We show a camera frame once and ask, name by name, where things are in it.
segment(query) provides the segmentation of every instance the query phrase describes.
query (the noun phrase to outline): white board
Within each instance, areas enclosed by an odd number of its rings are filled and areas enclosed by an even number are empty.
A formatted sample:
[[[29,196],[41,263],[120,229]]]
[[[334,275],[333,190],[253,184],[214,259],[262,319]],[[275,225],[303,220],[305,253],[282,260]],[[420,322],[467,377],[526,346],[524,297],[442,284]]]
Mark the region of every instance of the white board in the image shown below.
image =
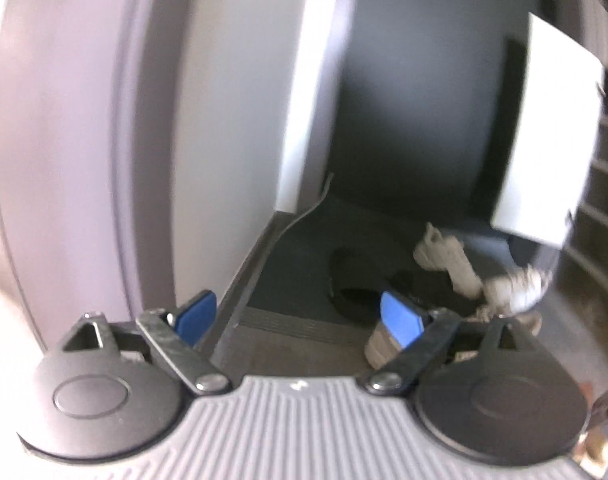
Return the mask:
[[[530,15],[522,105],[494,228],[562,247],[593,156],[603,79],[593,54]]]

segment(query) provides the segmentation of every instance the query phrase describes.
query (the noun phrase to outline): round black disc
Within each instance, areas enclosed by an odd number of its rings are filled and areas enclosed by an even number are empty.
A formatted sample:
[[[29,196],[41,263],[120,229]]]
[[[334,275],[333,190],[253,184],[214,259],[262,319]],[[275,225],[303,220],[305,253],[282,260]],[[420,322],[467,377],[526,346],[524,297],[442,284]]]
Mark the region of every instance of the round black disc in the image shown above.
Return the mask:
[[[588,417],[577,384],[537,352],[502,351],[451,364],[420,384],[416,403],[421,421],[444,444],[504,466],[568,452]]]

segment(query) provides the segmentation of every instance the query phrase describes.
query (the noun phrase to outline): ribbed surface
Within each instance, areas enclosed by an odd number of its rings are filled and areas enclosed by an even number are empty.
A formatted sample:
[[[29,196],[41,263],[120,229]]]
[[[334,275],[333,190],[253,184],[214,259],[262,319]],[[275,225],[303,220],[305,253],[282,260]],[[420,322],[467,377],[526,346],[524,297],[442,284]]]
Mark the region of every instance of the ribbed surface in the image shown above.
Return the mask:
[[[372,330],[364,330],[353,326],[286,316],[285,314],[248,306],[244,309],[239,324],[300,339],[360,347],[366,344],[372,332]]]
[[[71,466],[31,458],[26,478],[96,480],[580,480],[569,459],[493,468],[428,437],[399,399],[351,378],[248,377],[234,393],[197,400],[164,442],[135,458]]]

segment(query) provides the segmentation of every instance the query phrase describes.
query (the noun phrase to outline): silver bolt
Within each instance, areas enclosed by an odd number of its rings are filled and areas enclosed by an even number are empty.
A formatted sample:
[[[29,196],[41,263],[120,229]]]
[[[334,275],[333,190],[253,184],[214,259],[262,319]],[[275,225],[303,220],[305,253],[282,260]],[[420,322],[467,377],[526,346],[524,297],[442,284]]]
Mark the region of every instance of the silver bolt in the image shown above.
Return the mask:
[[[216,394],[228,387],[228,378],[222,374],[207,374],[198,378],[195,386],[205,394]]]
[[[386,394],[402,387],[402,378],[394,372],[381,372],[369,379],[369,389],[375,393]]]

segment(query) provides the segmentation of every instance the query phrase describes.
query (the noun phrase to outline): blue pad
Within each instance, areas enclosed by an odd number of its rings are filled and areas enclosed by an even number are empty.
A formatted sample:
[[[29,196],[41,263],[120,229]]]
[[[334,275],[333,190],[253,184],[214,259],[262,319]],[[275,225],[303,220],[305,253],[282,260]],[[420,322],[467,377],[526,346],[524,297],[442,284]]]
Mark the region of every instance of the blue pad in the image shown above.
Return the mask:
[[[195,346],[215,322],[217,298],[211,290],[206,290],[193,300],[193,304],[182,307],[175,321],[175,332],[181,339]]]
[[[379,302],[382,323],[402,348],[406,348],[423,333],[421,317],[389,292]]]

